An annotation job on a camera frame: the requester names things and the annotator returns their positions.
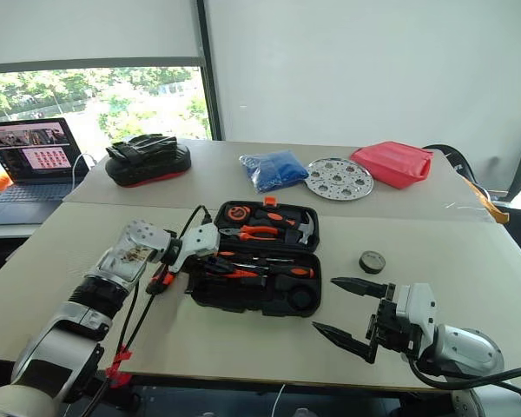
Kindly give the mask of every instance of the black tool case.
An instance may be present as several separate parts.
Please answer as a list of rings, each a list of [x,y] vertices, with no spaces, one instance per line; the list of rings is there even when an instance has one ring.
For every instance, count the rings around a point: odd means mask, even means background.
[[[234,221],[228,218],[228,210],[233,207],[249,207],[250,213],[247,219]],[[204,264],[197,263],[189,272],[188,293],[202,306],[221,308],[227,311],[242,313],[245,310],[260,310],[264,315],[271,316],[301,316],[312,315],[320,305],[321,272],[319,259],[313,254],[319,244],[319,221],[316,212],[312,208],[293,206],[287,204],[270,204],[262,202],[225,202],[214,224],[219,230],[225,228],[240,228],[241,226],[272,226],[274,224],[267,218],[256,218],[257,213],[275,213],[284,215],[287,219],[293,219],[299,223],[306,223],[308,216],[313,222],[313,232],[307,240],[307,244],[299,243],[302,233],[297,229],[283,228],[277,241],[248,240],[242,241],[237,235],[221,234],[218,256],[227,253],[236,253],[236,256],[228,256],[224,259],[239,263],[253,263],[266,266],[272,265],[297,265],[303,268],[311,268],[313,276],[297,277],[283,274],[270,274],[264,279],[264,285],[260,284],[261,278],[254,279],[251,283],[248,279],[213,277],[204,268]],[[260,258],[257,261],[243,261],[243,258]],[[263,261],[269,259],[293,260],[293,262]]]

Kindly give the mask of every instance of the orange handle pliers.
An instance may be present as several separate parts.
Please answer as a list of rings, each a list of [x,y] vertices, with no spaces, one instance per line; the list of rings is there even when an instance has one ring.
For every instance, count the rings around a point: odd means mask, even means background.
[[[219,230],[223,235],[239,236],[240,241],[275,241],[280,230],[278,228],[271,228],[270,226],[241,226],[241,228],[221,228]],[[254,234],[266,233],[274,237],[259,237]]]

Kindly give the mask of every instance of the red pouch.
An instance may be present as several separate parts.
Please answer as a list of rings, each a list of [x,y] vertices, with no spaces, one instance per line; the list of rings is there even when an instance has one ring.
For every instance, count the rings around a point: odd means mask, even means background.
[[[431,170],[432,152],[397,142],[382,142],[351,154],[371,175],[396,189],[425,180]]]

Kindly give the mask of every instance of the perforated metal disc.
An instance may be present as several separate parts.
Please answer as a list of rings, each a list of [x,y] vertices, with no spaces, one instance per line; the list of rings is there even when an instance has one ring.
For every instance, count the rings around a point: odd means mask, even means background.
[[[347,159],[318,159],[309,163],[307,171],[307,186],[329,200],[357,200],[373,190],[373,176],[358,163]]]

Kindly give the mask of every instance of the robotic arm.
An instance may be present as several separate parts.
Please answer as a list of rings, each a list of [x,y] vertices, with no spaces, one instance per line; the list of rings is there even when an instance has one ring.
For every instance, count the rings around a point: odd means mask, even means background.
[[[488,376],[504,370],[502,352],[490,337],[478,330],[435,323],[437,303],[430,285],[402,286],[393,302],[396,286],[392,283],[376,284],[360,278],[331,281],[351,293],[380,299],[366,332],[368,344],[343,330],[313,322],[333,344],[368,363],[374,363],[380,345],[401,353],[418,370],[444,375],[447,381],[459,381],[452,375]],[[456,413],[464,417],[521,417],[521,396],[491,385],[452,391],[452,404]]]
[[[0,387],[0,416],[53,417],[59,405],[81,395],[104,353],[115,314],[134,289],[147,263],[177,273],[191,255],[218,250],[213,223],[191,228],[181,239],[145,221],[132,221],[43,331],[24,349],[11,384]]]

